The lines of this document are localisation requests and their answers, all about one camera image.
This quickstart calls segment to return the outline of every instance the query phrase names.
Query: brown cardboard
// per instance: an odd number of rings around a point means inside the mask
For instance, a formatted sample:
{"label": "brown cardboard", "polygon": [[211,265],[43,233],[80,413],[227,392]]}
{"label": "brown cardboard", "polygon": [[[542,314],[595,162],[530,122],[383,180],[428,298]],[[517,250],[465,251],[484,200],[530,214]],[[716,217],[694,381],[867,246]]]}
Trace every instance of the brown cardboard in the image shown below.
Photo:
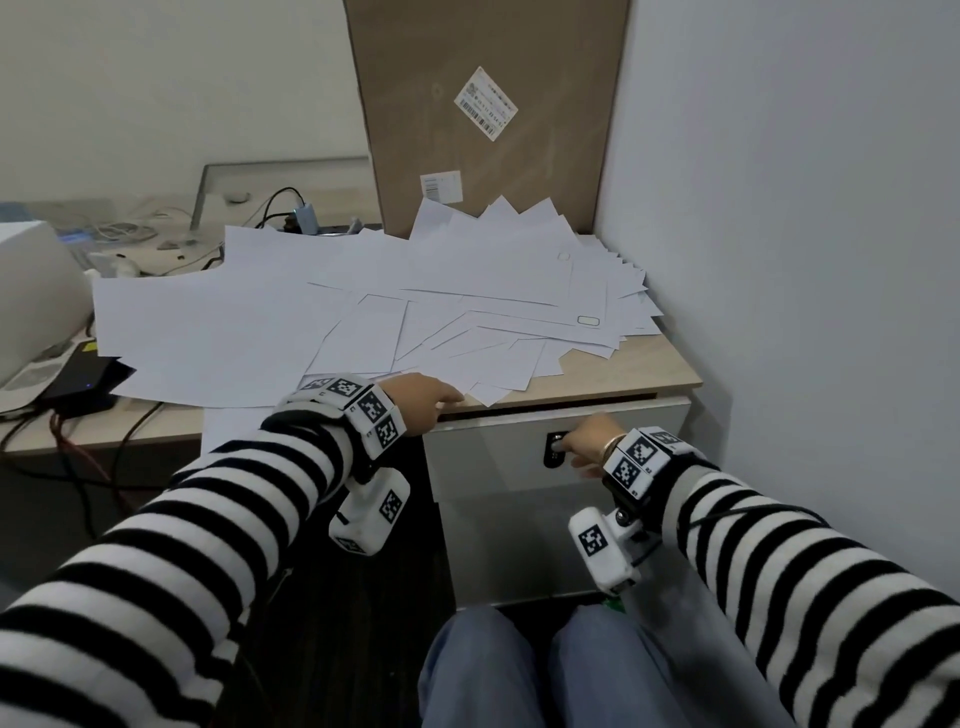
{"label": "brown cardboard", "polygon": [[[407,236],[420,175],[460,170],[476,215],[545,197],[590,232],[629,0],[345,0],[386,232]],[[454,99],[483,66],[518,111],[490,141]]]}

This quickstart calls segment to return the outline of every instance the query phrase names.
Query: hand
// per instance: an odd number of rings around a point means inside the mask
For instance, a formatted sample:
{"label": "hand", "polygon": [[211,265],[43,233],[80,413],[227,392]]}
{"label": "hand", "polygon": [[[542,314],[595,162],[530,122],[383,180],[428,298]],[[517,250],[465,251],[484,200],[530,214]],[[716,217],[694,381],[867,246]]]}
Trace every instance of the hand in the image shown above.
{"label": "hand", "polygon": [[416,437],[437,426],[438,402],[463,401],[464,396],[432,376],[400,375],[381,381],[380,388],[394,401],[407,425],[407,436]]}
{"label": "hand", "polygon": [[614,437],[626,434],[626,430],[610,415],[590,415],[577,428],[566,433],[560,448],[573,452],[570,465],[585,468],[581,477],[603,477],[604,448]]}

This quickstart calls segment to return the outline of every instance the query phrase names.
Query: black and white striped shirt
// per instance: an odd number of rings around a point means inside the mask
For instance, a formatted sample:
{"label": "black and white striped shirt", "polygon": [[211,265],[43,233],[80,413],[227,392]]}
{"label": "black and white striped shirt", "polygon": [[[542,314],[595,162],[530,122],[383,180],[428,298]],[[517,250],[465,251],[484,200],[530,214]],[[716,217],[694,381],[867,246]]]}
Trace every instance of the black and white striped shirt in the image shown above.
{"label": "black and white striped shirt", "polygon": [[[177,473],[0,614],[0,725],[206,726],[254,596],[352,466],[341,428],[273,422]],[[772,502],[695,466],[671,486],[663,537],[797,722],[956,724],[952,599],[803,513],[688,527]]]}

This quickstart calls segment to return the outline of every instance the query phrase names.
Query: blue jeans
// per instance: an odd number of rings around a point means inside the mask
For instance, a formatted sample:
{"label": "blue jeans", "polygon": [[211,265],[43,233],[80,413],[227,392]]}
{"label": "blue jeans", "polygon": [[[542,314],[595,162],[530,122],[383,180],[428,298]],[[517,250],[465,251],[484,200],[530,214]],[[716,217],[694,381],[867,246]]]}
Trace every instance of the blue jeans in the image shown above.
{"label": "blue jeans", "polygon": [[[550,688],[567,728],[689,728],[665,658],[626,616],[580,607],[550,646]],[[539,728],[543,698],[530,644],[492,607],[441,629],[420,673],[424,728]]]}

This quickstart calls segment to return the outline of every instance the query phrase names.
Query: drawer front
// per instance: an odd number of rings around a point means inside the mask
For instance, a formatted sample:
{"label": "drawer front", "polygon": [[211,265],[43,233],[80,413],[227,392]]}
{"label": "drawer front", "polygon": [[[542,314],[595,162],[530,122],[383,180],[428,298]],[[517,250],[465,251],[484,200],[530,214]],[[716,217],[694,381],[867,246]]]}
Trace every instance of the drawer front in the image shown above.
{"label": "drawer front", "polygon": [[577,483],[580,477],[569,465],[570,455],[559,468],[543,465],[549,433],[569,431],[596,412],[613,415],[625,429],[659,425],[676,433],[689,408],[686,397],[671,397],[440,423],[423,436],[434,500]]}
{"label": "drawer front", "polygon": [[613,508],[596,480],[440,503],[457,608],[595,592],[566,530],[591,505]]}

